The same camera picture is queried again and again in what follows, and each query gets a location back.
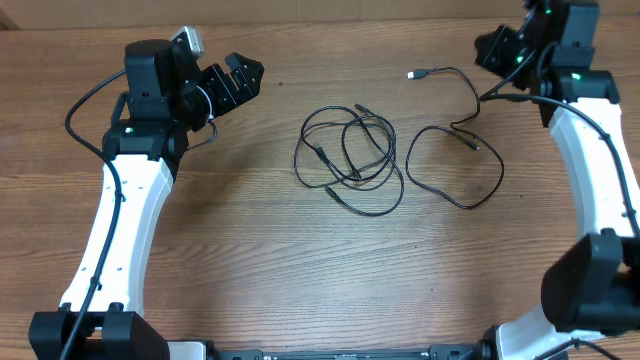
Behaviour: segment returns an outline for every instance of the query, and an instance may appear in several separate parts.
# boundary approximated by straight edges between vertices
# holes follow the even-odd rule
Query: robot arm
[[[613,76],[590,69],[598,5],[531,0],[525,6],[531,12],[519,31],[503,25],[476,40],[476,63],[512,79],[521,90],[531,89],[531,96],[488,94],[485,100],[539,105],[542,123],[550,128],[567,167],[578,242],[545,274],[542,304],[481,340],[498,359],[508,360],[546,359],[576,339],[593,341],[640,329],[634,280],[640,270],[640,234],[633,210],[640,205],[640,190],[622,138]],[[522,59],[532,53],[537,64],[522,68]],[[620,273],[623,263],[631,270]]]
[[[633,176],[633,169],[622,139],[619,105],[611,104],[607,99],[588,98],[581,98],[571,105],[598,122],[611,135],[625,169],[633,207],[638,208],[640,190],[635,176]],[[620,236],[632,237],[633,231],[625,214],[626,210],[613,160],[599,135],[581,118],[566,109],[556,110],[549,123],[549,129],[562,154],[569,175],[569,184],[576,207],[578,240],[582,241],[589,234],[600,234],[604,229],[612,229]],[[603,238],[595,241],[609,242],[610,240]],[[498,358],[504,360],[534,359],[572,339],[595,341],[604,337],[600,330],[589,330],[591,326],[597,325],[597,327],[606,329],[607,325],[615,323],[616,326],[620,326],[626,321],[632,322],[631,328],[634,326],[633,322],[637,326],[638,314],[637,310],[631,306],[631,302],[626,305],[623,304],[623,301],[615,304],[617,312],[626,312],[626,314],[613,318],[611,318],[613,314],[607,314],[599,306],[602,304],[602,300],[610,297],[608,295],[610,285],[617,277],[618,266],[623,260],[622,255],[621,247],[618,247],[617,251],[604,254],[601,259],[605,266],[598,268],[597,274],[585,274],[582,279],[578,277],[567,281],[566,277],[557,273],[557,271],[566,273],[564,268],[551,271],[545,277],[544,282],[549,288],[545,289],[543,286],[543,302],[546,300],[544,307],[546,312],[543,306],[539,305],[518,320],[498,327],[495,338]],[[561,291],[558,288],[560,286],[566,289],[571,289],[574,286],[576,288],[572,291]],[[616,294],[619,295],[620,291],[621,289],[618,289]],[[572,296],[564,297],[565,294],[572,294]],[[577,307],[563,306],[563,300],[569,298],[578,299],[574,305],[579,302],[586,304]],[[581,315],[577,315],[577,322],[590,322],[590,326],[584,326],[586,324],[583,323],[576,330],[556,331],[556,326],[550,322],[548,317],[551,317],[552,320],[556,317],[562,318],[570,307],[572,307],[571,312],[579,313],[580,306],[596,307],[597,310],[594,309],[594,311],[603,318],[592,318],[593,312],[582,315],[582,319],[580,319]],[[558,308],[558,315],[553,315],[556,308]]]
[[[187,132],[210,123],[215,136],[213,120],[260,91],[264,73],[260,62],[233,53],[225,59],[230,75],[218,64],[200,71],[196,60],[203,51],[198,32],[190,27],[184,27],[171,41],[144,40],[127,45],[129,92],[116,103],[102,152],[96,150],[110,162],[104,167],[103,193],[87,249],[59,310],[34,314],[29,328],[29,341],[39,359],[58,359],[61,354],[74,359],[204,359],[209,355],[209,349],[199,342],[169,345],[142,318],[151,242],[180,160],[190,149]],[[130,118],[120,120],[125,104]],[[115,174],[108,165],[115,167]],[[118,196],[114,194],[114,177],[120,178],[121,201],[108,246],[105,239]],[[103,271],[91,296],[89,284],[98,276],[94,272],[100,269],[98,259],[105,249]],[[88,308],[83,306],[87,301]],[[89,339],[96,329],[102,330],[102,338]]]

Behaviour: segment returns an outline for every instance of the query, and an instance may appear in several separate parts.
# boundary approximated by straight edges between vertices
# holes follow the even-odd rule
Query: black joint
[[[62,312],[71,311],[71,303],[66,302],[66,303],[60,305],[60,307],[58,307],[58,311],[62,311]]]
[[[616,231],[612,228],[604,228],[600,230],[600,235],[602,236],[616,236]]]
[[[76,312],[35,313],[29,326],[35,357],[58,359],[77,316]],[[96,327],[102,327],[102,336],[89,339]],[[69,359],[169,359],[167,341],[133,311],[88,312],[75,341]]]
[[[495,358],[491,350],[492,343],[487,339],[480,339],[473,349],[474,360],[493,360]]]
[[[113,303],[109,304],[109,309],[107,311],[108,312],[123,312],[124,311],[124,305],[122,303],[113,302]]]

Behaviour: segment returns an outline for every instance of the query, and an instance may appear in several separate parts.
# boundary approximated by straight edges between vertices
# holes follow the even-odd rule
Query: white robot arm
[[[637,209],[640,189],[622,138],[620,106],[607,99],[588,98],[580,98],[570,105],[587,114],[611,135],[624,167],[633,208]],[[554,113],[549,129],[569,175],[576,207],[577,239],[581,240],[587,234],[599,234],[604,229],[613,229],[619,236],[633,237],[613,159],[600,136],[576,114],[562,108]],[[500,326],[496,347],[499,359],[530,360],[571,339],[594,341],[603,337],[599,331],[557,332],[539,305],[518,320]]]
[[[89,311],[107,311],[110,304],[117,303],[123,311],[144,316],[142,291],[149,250],[160,210],[173,186],[173,176],[164,160],[152,161],[147,155],[118,155],[113,165],[120,175],[124,201]],[[60,300],[60,307],[68,307],[70,311],[80,311],[111,223],[115,186],[106,165],[103,173],[102,197],[87,249]]]

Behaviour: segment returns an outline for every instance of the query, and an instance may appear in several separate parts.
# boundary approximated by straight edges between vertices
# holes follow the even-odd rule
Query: black wire
[[[542,72],[542,66],[544,65],[544,62],[547,59],[549,52],[551,52],[551,50],[553,50],[553,48],[556,47],[557,45],[558,45],[557,41],[552,41],[548,43],[547,46],[545,46],[542,52],[540,53],[540,57],[538,58],[538,63],[536,64],[536,76],[538,78],[544,75]]]
[[[422,130],[420,130],[418,132],[418,134],[413,138],[413,141],[411,142],[411,146],[409,146],[409,152],[407,153],[407,160],[405,162],[405,171],[407,172],[407,177],[409,177],[409,180],[411,180],[414,184],[420,186],[421,188],[431,191],[437,195],[442,196],[443,198],[445,198],[447,201],[449,201],[450,203],[452,203],[453,205],[461,208],[461,209],[465,209],[465,210],[471,210],[474,209],[480,205],[482,205],[484,202],[486,202],[487,200],[489,200],[489,198],[498,190],[498,188],[500,187],[500,184],[502,183],[502,179],[504,178],[504,161],[502,161],[502,157],[500,156],[500,154],[498,154],[498,152],[491,146],[489,145],[488,142],[486,142],[484,139],[482,139],[480,136],[472,133],[471,131],[468,130],[464,130],[461,129],[459,127],[457,127],[456,125],[460,125],[463,124],[471,119],[475,119],[479,114],[480,114],[480,101],[479,101],[479,96],[478,96],[478,92],[476,91],[475,86],[473,86],[473,83],[471,82],[471,80],[469,80],[469,78],[467,77],[467,75],[465,75],[465,73],[455,67],[443,67],[443,68],[435,68],[435,69],[430,69],[429,73],[435,73],[435,72],[442,72],[442,71],[455,71],[458,74],[460,74],[460,76],[462,76],[462,79],[467,83],[467,85],[469,85],[469,87],[471,88],[471,91],[473,91],[473,95],[475,96],[476,99],[476,112],[470,116],[467,116],[466,118],[459,120],[459,121],[454,121],[451,124],[449,124],[449,127],[451,129],[445,128],[445,127],[441,127],[441,126],[426,126],[424,127]],[[495,87],[494,89],[492,89],[491,91],[496,91],[497,89],[499,89],[499,87]],[[477,139],[478,141],[480,141],[482,144],[484,144],[492,153],[493,155],[495,155],[496,159],[498,159],[498,161],[500,162],[500,178],[498,179],[498,182],[496,183],[496,185],[493,187],[493,189],[489,192],[489,194],[487,194],[485,197],[483,197],[480,201],[476,202],[475,204],[472,205],[463,205],[461,203],[459,203],[458,201],[454,200],[451,196],[449,196],[448,194],[446,194],[445,192],[433,187],[433,186],[429,186],[427,184],[424,184],[422,182],[419,182],[418,180],[414,179],[413,176],[411,176],[411,172],[409,170],[409,160],[411,159],[411,153],[413,151],[413,146],[416,144],[416,142],[418,141],[418,138],[420,138],[420,136],[428,131],[428,130],[440,130],[443,132],[446,132],[450,135],[454,135],[456,136],[456,138],[458,138],[459,140],[461,140],[462,142],[466,143],[468,146],[473,148],[473,142],[469,139],[464,138],[463,136],[461,136],[460,134],[458,134],[458,132],[462,132],[465,133],[467,135],[470,135],[473,139]]]
[[[520,71],[522,71],[522,69],[524,69],[525,66],[529,65],[529,62],[531,60],[533,60],[535,55],[536,55],[536,52],[532,51],[531,54],[529,54],[529,56],[527,56],[527,58],[524,61],[522,61],[520,63],[520,65],[515,70],[513,70],[513,72],[511,74],[509,74],[509,76],[504,78],[504,80],[499,82],[498,85],[494,86],[491,90],[489,90],[486,93],[484,93],[481,97],[485,97],[485,96],[489,96],[489,95],[491,95],[493,93],[497,93],[498,90],[500,90],[503,86],[505,86],[510,81],[513,81],[513,79],[515,79],[515,77],[520,73]]]
[[[634,237],[636,238],[636,244],[638,243],[638,236],[640,236],[640,228],[638,227],[638,220],[636,219],[636,210],[633,209],[633,204],[631,203],[631,196],[629,194],[629,188],[627,187],[627,180],[624,173],[624,168],[622,167],[622,161],[620,160],[620,155],[618,154],[618,150],[616,150],[615,145],[613,144],[613,140],[611,140],[611,135],[609,135],[597,122],[591,119],[582,111],[576,109],[575,107],[565,104],[561,101],[546,98],[543,96],[535,96],[535,95],[525,95],[525,94],[499,94],[499,95],[491,95],[484,98],[481,98],[480,101],[490,101],[490,100],[510,100],[510,101],[526,101],[530,100],[534,104],[545,103],[550,105],[555,105],[561,107],[563,109],[569,110],[572,113],[576,114],[580,117],[584,122],[586,122],[589,126],[591,126],[596,133],[600,136],[600,138],[607,144],[609,151],[611,152],[611,157],[613,158],[613,163],[616,167],[616,172],[618,174],[618,181],[620,182],[620,191],[622,192],[622,199],[624,202],[624,207],[626,211],[627,218],[629,219],[629,223],[631,224],[631,228],[633,229]]]
[[[199,144],[196,144],[196,145],[193,145],[193,146],[189,146],[189,147],[187,148],[187,150],[185,150],[185,152],[187,152],[187,151],[191,151],[191,150],[193,150],[193,149],[195,149],[195,148],[199,148],[199,147],[200,147],[200,146],[202,146],[202,145],[210,144],[210,143],[212,143],[212,142],[213,142],[213,140],[215,140],[215,139],[216,139],[216,137],[218,137],[218,128],[216,127],[216,124],[214,124],[214,123],[213,123],[213,120],[210,120],[210,121],[208,122],[208,124],[209,124],[209,125],[211,125],[211,127],[213,127],[213,135],[211,135],[211,137],[210,137],[210,138],[208,138],[207,140],[205,140],[205,141],[203,141],[203,142],[201,142],[201,143],[199,143]]]
[[[125,70],[124,69],[120,70],[119,72],[111,75],[109,78],[107,78],[106,80],[98,84],[98,86],[96,86],[95,88],[91,89],[91,91],[89,91],[85,96],[83,96],[80,100],[78,100],[78,102],[75,105],[73,105],[73,107],[71,108],[71,110],[69,110],[69,113],[67,113],[67,117],[64,120],[64,127],[67,129],[67,132],[69,133],[69,135],[71,135],[72,138],[74,138],[77,142],[82,144],[84,147],[91,150],[91,152],[98,155],[98,157],[100,157],[100,159],[102,159],[102,161],[104,161],[104,163],[109,168],[109,171],[113,176],[113,181],[115,184],[115,193],[114,193],[115,201],[113,205],[113,215],[111,217],[111,224],[109,225],[109,231],[107,232],[107,237],[104,241],[102,252],[100,253],[100,257],[98,258],[98,263],[96,264],[96,270],[93,273],[93,276],[91,277],[91,280],[89,283],[89,290],[87,290],[87,296],[84,298],[84,301],[82,302],[82,307],[80,308],[80,311],[78,312],[78,317],[76,318],[76,321],[74,322],[73,327],[71,328],[71,333],[69,335],[69,338],[67,339],[67,342],[64,344],[64,348],[60,353],[60,360],[66,360],[69,357],[69,354],[73,349],[73,344],[76,340],[76,337],[78,336],[78,332],[80,331],[80,327],[82,326],[82,321],[85,315],[87,314],[87,310],[89,309],[89,304],[91,304],[91,299],[93,298],[93,295],[96,292],[96,288],[98,287],[100,275],[102,274],[102,269],[104,268],[104,263],[107,259],[107,254],[109,253],[109,247],[111,246],[111,242],[113,240],[113,235],[116,230],[116,225],[118,224],[118,216],[120,215],[120,205],[122,202],[122,185],[120,184],[120,177],[118,176],[118,171],[116,171],[116,168],[115,166],[113,166],[113,163],[111,162],[111,160],[102,151],[98,150],[98,148],[91,145],[88,141],[86,141],[80,135],[78,135],[75,131],[73,131],[73,129],[71,128],[71,117],[76,112],[76,110],[78,110],[78,108],[82,106],[82,104],[84,104],[91,96],[93,96],[93,94],[95,94],[100,89],[105,87],[107,84],[109,84],[110,82],[112,82],[113,80],[119,78],[124,74],[125,74]]]
[[[529,26],[529,24],[531,23],[531,20],[533,20],[537,9],[538,9],[538,3],[533,4],[533,6],[531,7],[531,10],[529,10],[529,13],[527,14],[527,17],[524,19],[524,24],[522,24],[522,26],[520,27],[520,30],[518,30],[518,37],[524,34],[524,31],[527,29],[527,26]]]
[[[384,117],[380,116],[380,115],[376,115],[374,114],[371,110],[365,108],[362,105],[356,104],[355,105],[356,109],[360,110],[361,112],[364,113],[364,115],[358,115],[356,112],[354,112],[353,110],[344,107],[344,106],[325,106],[321,109],[318,109],[316,111],[314,111],[313,113],[311,113],[311,115],[309,115],[307,117],[307,119],[304,121],[304,123],[302,124],[302,127],[300,128],[300,137],[298,138],[298,143],[296,145],[296,149],[294,151],[293,154],[293,168],[296,174],[296,177],[298,178],[298,180],[306,187],[311,188],[311,189],[317,189],[317,188],[324,188],[325,191],[335,200],[337,201],[340,205],[344,206],[345,208],[355,212],[356,214],[359,215],[363,215],[363,216],[369,216],[369,217],[376,217],[376,216],[383,216],[386,214],[389,214],[390,212],[392,212],[393,210],[395,210],[398,205],[400,205],[400,202],[402,202],[402,198],[404,196],[404,178],[402,176],[402,172],[400,170],[400,168],[398,167],[398,165],[396,164],[396,155],[397,155],[397,151],[396,151],[396,143],[397,143],[397,136],[396,136],[396,132],[395,129],[393,128],[393,125],[391,125],[391,123],[385,119]],[[353,116],[353,119],[351,121],[348,122],[335,122],[335,121],[327,121],[327,122],[322,122],[322,123],[317,123],[317,124],[313,124],[308,126],[309,121],[311,121],[311,119],[313,117],[315,117],[317,114],[324,112],[324,111],[328,111],[328,110],[340,110],[340,111],[345,111],[347,113],[349,113],[351,116]],[[365,122],[367,120],[373,120],[376,121],[375,123],[368,123]],[[369,140],[371,141],[371,143],[373,143],[373,145],[378,149],[378,151],[380,151],[382,153],[382,157],[374,162],[371,162],[367,165],[364,165],[362,167],[357,167],[353,161],[351,160],[351,157],[349,155],[349,151],[347,150],[347,146],[346,146],[346,133],[347,130],[351,127],[351,126],[360,126],[364,132],[366,133],[367,137],[369,138]],[[327,128],[327,127],[333,127],[333,126],[342,126],[342,138],[341,138],[341,144],[342,144],[342,152],[343,155],[345,157],[345,160],[347,161],[347,164],[349,165],[350,171],[348,172],[343,172],[342,170],[340,170],[326,155],[326,153],[324,153],[324,150],[319,147],[319,146],[314,146],[311,145],[308,141],[307,138],[309,137],[309,135],[316,130],[319,130],[321,128]],[[375,141],[375,139],[373,138],[373,136],[371,135],[371,133],[369,132],[369,128],[379,128],[381,130],[383,130],[387,136],[387,140],[388,140],[388,147],[387,150],[385,151],[380,145],[378,145],[378,143]],[[318,157],[323,161],[323,163],[325,164],[325,166],[327,167],[327,169],[329,169],[329,172],[331,173],[331,175],[333,177],[335,177],[336,180],[334,181],[330,181],[324,184],[309,184],[306,181],[304,181],[302,179],[302,176],[300,175],[299,172],[299,165],[298,165],[298,153],[300,151],[300,147],[302,145],[305,145],[307,147],[309,147],[310,149],[312,149],[317,155]],[[378,165],[383,164],[377,171],[375,171],[372,175],[366,176],[366,177],[362,177],[361,172],[372,169],[377,167]],[[391,168],[389,169],[389,173],[386,175],[386,177],[377,185],[371,186],[371,187],[362,187],[362,185],[367,184],[369,181],[375,179],[376,177],[378,177],[385,168],[387,168],[388,165],[391,165]],[[333,190],[330,188],[330,186],[332,185],[336,185],[336,184],[341,184],[343,186],[345,186],[348,189],[351,190],[356,190],[356,191],[373,191],[376,189],[379,189],[380,187],[382,187],[392,176],[393,172],[395,172],[398,174],[398,177],[400,178],[400,195],[398,196],[398,199],[396,200],[395,204],[390,207],[389,209],[385,210],[385,211],[381,211],[381,212],[368,212],[368,211],[362,211],[358,208],[355,208],[354,206],[349,205],[348,203],[346,203],[344,200],[342,200],[342,198]]]
[[[589,342],[589,341],[584,341],[584,340],[580,340],[580,339],[571,339],[563,344],[560,344],[558,346],[556,346],[555,348],[543,353],[542,355],[538,355],[535,358],[533,358],[533,360],[544,360],[544,359],[548,359],[554,355],[557,355],[565,350],[567,350],[568,348],[570,348],[571,346],[574,346],[576,348],[576,350],[580,350],[580,345],[584,345],[587,346],[597,352],[599,352],[600,354],[604,355],[606,358],[610,359],[610,360],[620,360],[619,357],[613,355],[612,353],[608,352],[607,350],[605,350],[604,348]]]

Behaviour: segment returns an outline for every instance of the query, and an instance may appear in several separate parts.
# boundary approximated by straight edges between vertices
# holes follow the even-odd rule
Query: wooden table
[[[406,72],[458,66],[490,88],[498,79],[474,66],[473,41],[502,22],[521,20],[202,27],[200,64],[237,51],[266,73],[259,97],[217,120],[218,140],[182,160],[151,250],[146,319],[167,339],[212,339],[220,349],[415,348],[475,342],[536,305],[545,270],[573,244],[576,227],[565,168],[536,106],[488,103],[468,126],[506,163],[502,187],[473,211],[407,182],[396,211],[364,218],[303,187],[292,169],[305,117],[356,102],[394,124],[404,164],[421,127],[474,108],[455,75],[408,81]],[[34,357],[33,312],[56,309],[93,223],[102,164],[66,134],[64,115],[122,68],[127,43],[174,30],[0,32],[0,358]],[[616,76],[638,171],[638,17],[603,19],[595,45],[594,67]],[[99,144],[124,89],[120,80],[101,91],[74,128]],[[314,141],[339,157],[338,135]],[[359,161],[377,156],[358,132],[349,136]],[[486,149],[472,153],[440,133],[424,136],[412,162],[415,176],[467,202],[499,174]],[[302,167],[311,180],[327,178],[313,154],[302,154]],[[392,178],[364,197],[340,194],[383,209],[398,185]],[[634,358],[639,340],[602,344]]]

